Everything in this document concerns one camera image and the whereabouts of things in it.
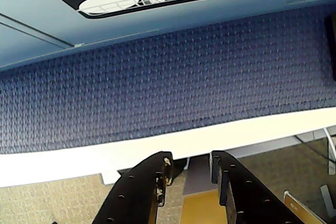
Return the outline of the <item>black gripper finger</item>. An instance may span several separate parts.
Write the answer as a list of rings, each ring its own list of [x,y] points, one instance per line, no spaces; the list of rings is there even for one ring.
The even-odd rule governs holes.
[[[210,155],[211,181],[228,223],[301,223],[247,167],[226,151]]]
[[[171,152],[160,151],[125,172],[113,185],[93,223],[156,223],[172,183]]]

